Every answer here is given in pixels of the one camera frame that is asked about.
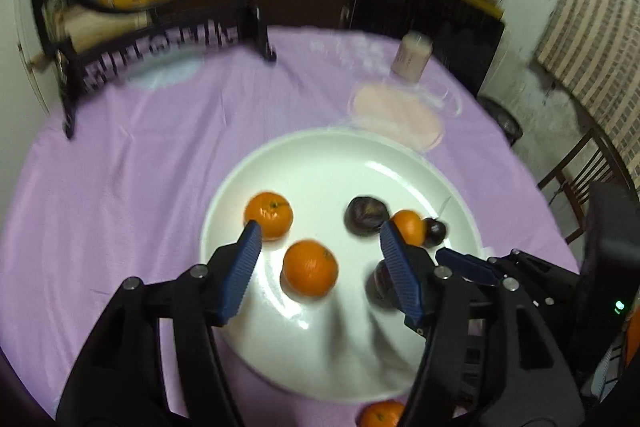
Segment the cylindrical container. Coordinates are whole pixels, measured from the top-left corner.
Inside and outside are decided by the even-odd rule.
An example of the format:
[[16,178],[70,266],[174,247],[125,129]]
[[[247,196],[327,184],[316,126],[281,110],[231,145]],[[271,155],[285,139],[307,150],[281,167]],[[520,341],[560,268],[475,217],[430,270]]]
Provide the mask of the cylindrical container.
[[391,71],[415,84],[420,80],[432,51],[430,38],[422,33],[408,32],[402,37]]

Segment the striped curtain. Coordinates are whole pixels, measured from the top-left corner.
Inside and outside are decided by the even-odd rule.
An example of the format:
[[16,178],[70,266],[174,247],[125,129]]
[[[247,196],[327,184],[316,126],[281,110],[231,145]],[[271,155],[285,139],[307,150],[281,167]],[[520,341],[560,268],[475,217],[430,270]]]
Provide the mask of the striped curtain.
[[536,56],[604,129],[640,188],[640,0],[559,0]]

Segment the table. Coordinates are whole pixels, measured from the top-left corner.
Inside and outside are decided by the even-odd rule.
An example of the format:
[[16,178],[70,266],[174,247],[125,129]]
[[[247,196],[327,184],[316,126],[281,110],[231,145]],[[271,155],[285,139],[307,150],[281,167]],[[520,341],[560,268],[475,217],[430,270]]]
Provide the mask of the table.
[[[395,40],[310,28],[270,28],[270,39],[276,64],[243,47],[182,50],[85,101],[73,141],[60,114],[38,134],[0,243],[0,346],[51,415],[122,280],[173,279],[197,263],[207,205],[246,154],[295,130],[348,123],[362,84],[405,89],[388,68]],[[535,181],[471,95],[434,58],[414,92],[426,93],[444,129],[424,155],[468,204],[483,245],[576,271]],[[184,413],[169,327],[168,397]],[[248,427],[353,425],[359,406],[277,389],[220,351]]]

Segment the dark purple fruit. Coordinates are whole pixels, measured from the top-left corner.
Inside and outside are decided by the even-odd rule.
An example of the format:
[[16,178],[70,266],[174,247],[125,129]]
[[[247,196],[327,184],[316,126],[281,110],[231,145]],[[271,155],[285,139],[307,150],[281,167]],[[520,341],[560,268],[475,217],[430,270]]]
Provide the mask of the dark purple fruit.
[[389,217],[385,203],[370,196],[358,196],[347,206],[344,225],[355,235],[374,235]]
[[380,261],[376,266],[373,272],[373,280],[380,298],[385,299],[394,308],[399,309],[400,302],[398,301],[398,294],[396,294],[394,283],[391,280],[389,269],[386,267],[384,260]]
[[424,220],[424,246],[426,248],[437,247],[447,237],[447,225],[442,221],[427,217]]

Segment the wooden chair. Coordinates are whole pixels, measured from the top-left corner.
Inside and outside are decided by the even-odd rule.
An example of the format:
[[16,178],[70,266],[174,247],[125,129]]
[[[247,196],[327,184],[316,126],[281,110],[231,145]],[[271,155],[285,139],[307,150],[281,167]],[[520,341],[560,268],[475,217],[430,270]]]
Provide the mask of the wooden chair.
[[[596,144],[596,152],[584,165],[580,173],[571,179],[564,169],[574,158],[587,146],[589,142]],[[553,202],[558,194],[564,192],[569,200],[575,219],[578,221],[578,228],[570,233],[564,240],[571,243],[584,233],[584,205],[589,200],[589,185],[592,181],[610,182],[626,188],[629,196],[638,201],[638,192],[634,182],[626,169],[620,154],[611,143],[604,131],[594,124],[573,149],[556,165],[548,175],[538,184],[542,190],[553,179],[558,180],[560,187],[555,191],[549,204]]]

